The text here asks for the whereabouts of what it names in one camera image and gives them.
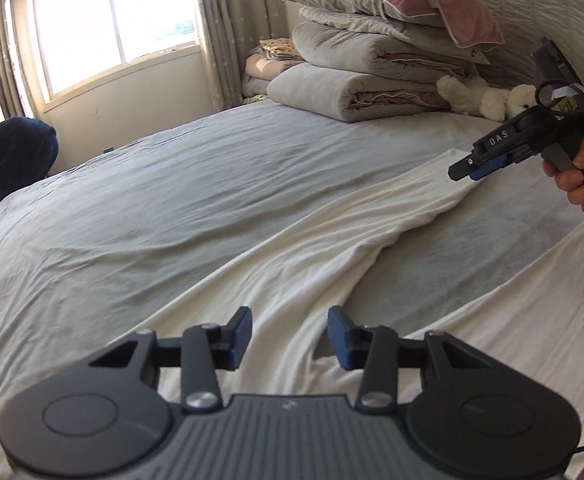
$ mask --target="bed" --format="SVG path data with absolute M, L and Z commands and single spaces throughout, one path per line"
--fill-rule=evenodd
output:
M 484 76 L 538 80 L 527 55 L 546 34 L 584 79 L 584 0 L 485 1 L 510 43 L 493 52 Z M 0 405 L 316 208 L 450 148 L 468 150 L 494 125 L 444 112 L 345 124 L 260 102 L 15 193 L 0 206 Z M 348 314 L 410 333 L 565 237 L 582 214 L 539 166 L 534 158 L 488 177 L 455 209 L 403 235 L 358 283 Z M 316 354 L 330 351 L 323 340 Z M 0 478 L 7 472 L 0 451 Z

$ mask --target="screw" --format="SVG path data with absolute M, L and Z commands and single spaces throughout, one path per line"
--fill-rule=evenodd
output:
M 206 410 L 217 402 L 218 397 L 211 392 L 195 392 L 185 397 L 185 403 L 195 410 Z
M 361 397 L 361 404 L 366 408 L 380 410 L 392 404 L 392 396 L 384 392 L 368 392 Z

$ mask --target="white blanket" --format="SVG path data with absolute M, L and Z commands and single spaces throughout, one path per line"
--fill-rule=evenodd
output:
M 462 155 L 451 150 L 330 203 L 214 272 L 137 328 L 177 336 L 194 324 L 226 322 L 236 307 L 249 305 L 252 341 L 241 369 L 221 376 L 225 396 L 354 397 L 360 372 L 344 372 L 335 358 L 312 359 L 327 310 L 345 301 L 381 248 L 452 208 L 475 186 L 447 178 L 448 165 Z M 412 337 L 432 328 L 453 333 L 564 395 L 581 416 L 584 444 L 584 224 L 509 282 Z M 416 374 L 402 373 L 400 384 L 402 401 L 420 390 Z M 178 399 L 177 372 L 163 376 L 161 393 Z M 568 476 L 583 467 L 581 455 Z

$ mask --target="window pane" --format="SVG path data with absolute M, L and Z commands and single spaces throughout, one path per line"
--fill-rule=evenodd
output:
M 52 92 L 121 63 L 109 0 L 34 0 Z
M 126 60 L 196 39 L 196 0 L 114 0 Z

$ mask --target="white plush toy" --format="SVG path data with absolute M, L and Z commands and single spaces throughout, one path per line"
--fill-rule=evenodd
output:
M 532 85 L 502 90 L 489 87 L 481 77 L 472 77 L 461 83 L 459 79 L 446 75 L 438 80 L 437 89 L 441 97 L 450 102 L 453 112 L 480 115 L 500 123 L 536 104 Z

